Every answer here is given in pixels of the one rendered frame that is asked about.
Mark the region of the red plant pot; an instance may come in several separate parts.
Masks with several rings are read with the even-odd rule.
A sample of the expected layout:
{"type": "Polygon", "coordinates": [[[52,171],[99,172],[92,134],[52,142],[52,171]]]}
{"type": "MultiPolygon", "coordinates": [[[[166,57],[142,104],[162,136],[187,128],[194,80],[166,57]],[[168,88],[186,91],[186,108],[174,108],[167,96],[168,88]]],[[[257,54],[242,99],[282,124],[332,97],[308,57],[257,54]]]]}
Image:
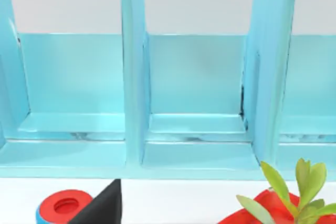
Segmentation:
{"type": "MultiPolygon", "coordinates": [[[[276,224],[294,224],[294,218],[291,213],[285,208],[279,197],[274,191],[265,189],[255,198],[255,201],[265,207],[276,224]]],[[[218,224],[262,224],[246,209],[241,209],[234,212],[221,220],[218,224]]],[[[316,224],[336,224],[336,214],[322,216],[318,219],[316,224]]]]}

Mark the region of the stack of coloured rings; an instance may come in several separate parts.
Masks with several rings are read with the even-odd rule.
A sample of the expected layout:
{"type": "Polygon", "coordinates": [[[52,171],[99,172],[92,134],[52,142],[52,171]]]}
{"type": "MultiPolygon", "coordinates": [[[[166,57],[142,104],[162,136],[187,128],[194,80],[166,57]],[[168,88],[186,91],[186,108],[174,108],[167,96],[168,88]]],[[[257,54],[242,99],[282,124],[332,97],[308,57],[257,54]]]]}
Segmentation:
{"type": "Polygon", "coordinates": [[[37,207],[36,224],[67,224],[93,197],[83,190],[67,189],[49,195],[37,207]]]}

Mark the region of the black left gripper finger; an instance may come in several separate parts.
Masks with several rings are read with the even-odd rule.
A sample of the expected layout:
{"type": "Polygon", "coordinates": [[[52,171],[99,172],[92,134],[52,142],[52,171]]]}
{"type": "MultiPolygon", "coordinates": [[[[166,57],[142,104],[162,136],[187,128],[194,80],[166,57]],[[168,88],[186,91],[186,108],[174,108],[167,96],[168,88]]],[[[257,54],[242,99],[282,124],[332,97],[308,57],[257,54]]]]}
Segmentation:
{"type": "Polygon", "coordinates": [[[67,224],[121,224],[121,179],[115,179],[67,224]]]}

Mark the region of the light blue rack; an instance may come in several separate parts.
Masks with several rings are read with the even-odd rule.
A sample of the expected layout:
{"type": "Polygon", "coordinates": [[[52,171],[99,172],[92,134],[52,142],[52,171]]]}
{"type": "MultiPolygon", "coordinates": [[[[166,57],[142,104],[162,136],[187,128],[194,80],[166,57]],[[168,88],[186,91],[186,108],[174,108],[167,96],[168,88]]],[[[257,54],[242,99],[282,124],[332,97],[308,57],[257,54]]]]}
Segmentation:
{"type": "Polygon", "coordinates": [[[336,181],[336,35],[253,0],[246,35],[19,33],[0,0],[0,177],[260,180],[300,158],[336,181]]]}

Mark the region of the green leafy plant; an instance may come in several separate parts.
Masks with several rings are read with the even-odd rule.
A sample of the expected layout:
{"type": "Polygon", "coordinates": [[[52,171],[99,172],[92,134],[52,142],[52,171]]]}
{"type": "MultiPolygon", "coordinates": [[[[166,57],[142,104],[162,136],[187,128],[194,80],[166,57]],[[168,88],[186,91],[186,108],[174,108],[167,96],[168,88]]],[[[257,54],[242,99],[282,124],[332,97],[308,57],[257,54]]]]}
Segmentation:
{"type": "Polygon", "coordinates": [[[311,165],[300,158],[296,164],[296,181],[299,189],[299,203],[290,200],[289,190],[279,172],[266,162],[260,162],[262,172],[271,186],[271,192],[289,211],[269,211],[261,203],[246,196],[237,195],[241,206],[261,224],[317,224],[322,217],[336,217],[336,203],[326,205],[323,199],[315,200],[327,178],[325,163],[311,165]]]}

